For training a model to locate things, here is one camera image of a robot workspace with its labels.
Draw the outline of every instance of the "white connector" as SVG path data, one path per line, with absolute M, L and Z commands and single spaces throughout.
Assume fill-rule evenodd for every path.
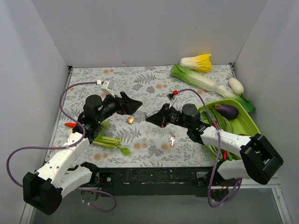
M 240 155 L 241 146 L 250 142 L 250 136 L 241 136 L 219 130 L 221 136 L 221 149 L 227 150 L 237 156 Z M 218 131 L 213 126 L 204 130 L 200 136 L 206 146 L 218 146 Z
M 78 141 L 81 137 L 82 134 L 78 132 L 71 133 L 64 146 Z M 38 176 L 44 180 L 51 179 L 51 184 L 55 187 L 60 186 L 60 181 L 67 169 L 89 145 L 88 138 L 84 138 L 77 145 L 60 150 L 45 165 L 37 170 Z
M 106 94 L 106 95 L 111 95 L 115 97 L 115 95 L 112 92 L 112 88 L 114 85 L 114 81 L 112 79 L 106 79 L 101 86 L 101 90 Z
M 74 171 L 64 174 L 57 188 L 62 188 L 62 198 L 71 193 L 74 189 L 91 180 L 92 172 L 86 167 L 78 167 Z
M 244 167 L 243 160 L 227 160 L 219 166 L 217 172 L 224 180 L 229 180 L 231 178 L 250 178 Z

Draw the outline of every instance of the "table surface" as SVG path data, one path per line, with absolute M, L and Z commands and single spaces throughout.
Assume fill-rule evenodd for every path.
M 182 82 L 170 75 L 172 66 L 151 67 L 117 67 L 117 68 L 76 68 L 73 69 L 69 85 L 78 82 L 104 80 L 111 78 L 115 81 L 114 94 L 124 91 L 130 98 L 143 102 L 143 105 L 134 114 L 133 124 L 126 122 L 128 115 L 114 114 L 108 120 L 111 127 L 105 136 L 123 139 L 122 146 L 131 151 L 131 156 L 124 156 L 119 149 L 110 149 L 90 145 L 74 161 L 71 168 L 85 161 L 96 164 L 98 167 L 126 168 L 126 167 L 190 167 L 212 166 L 214 160 L 206 146 L 192 142 L 186 135 L 187 129 L 168 125 L 165 128 L 157 127 L 145 122 L 145 115 L 152 115 L 155 110 L 160 110 L 164 103 L 169 103 L 166 94 L 169 91 L 185 88 L 195 89 L 202 95 L 205 102 L 222 99 L 215 91 L 207 92 L 197 87 Z M 233 77 L 229 65 L 213 65 L 211 72 L 204 76 L 214 80 L 216 85 L 228 85 L 228 80 Z M 105 94 L 96 85 L 82 85 L 71 88 L 65 97 L 64 109 L 74 118 L 83 111 L 85 99 L 92 94 Z M 202 105 L 199 98 L 192 92 L 178 95 L 174 105 L 181 109 L 186 103 L 196 106 Z M 67 139 L 68 127 L 64 124 L 70 122 L 64 115 L 60 116 L 58 127 L 54 133 L 54 146 L 61 146 Z M 176 140 L 171 146 L 167 142 L 174 133 Z M 46 155 L 48 161 L 56 152 L 49 150 Z

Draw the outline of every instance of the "white wall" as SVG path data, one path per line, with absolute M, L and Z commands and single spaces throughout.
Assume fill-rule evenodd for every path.
M 293 223 L 299 223 L 299 1 L 268 0 L 235 67 L 255 122 L 283 157 L 278 171 Z
M 0 0 L 0 223 L 19 223 L 22 189 L 6 173 L 8 155 L 22 146 L 46 146 L 67 67 L 30 0 Z M 16 179 L 42 165 L 45 152 L 15 154 Z
M 235 62 L 267 0 L 32 0 L 67 65 Z

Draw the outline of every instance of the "red chili pepper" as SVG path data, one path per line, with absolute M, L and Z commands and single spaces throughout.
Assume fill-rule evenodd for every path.
M 71 128 L 74 128 L 77 124 L 76 123 L 65 123 L 64 125 L 68 126 L 68 127 L 71 127 Z
M 214 123 L 215 123 L 215 124 L 218 126 L 218 124 L 217 124 L 217 121 L 216 121 L 216 120 L 214 121 Z M 214 123 L 213 123 L 213 126 L 214 126 L 214 127 L 216 127 Z
M 228 152 L 226 150 L 223 150 L 223 159 L 228 160 Z

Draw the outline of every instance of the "eggplant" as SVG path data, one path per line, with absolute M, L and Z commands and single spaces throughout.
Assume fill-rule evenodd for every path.
M 234 120 L 238 117 L 239 111 L 237 108 L 226 104 L 214 104 L 214 109 L 228 120 Z

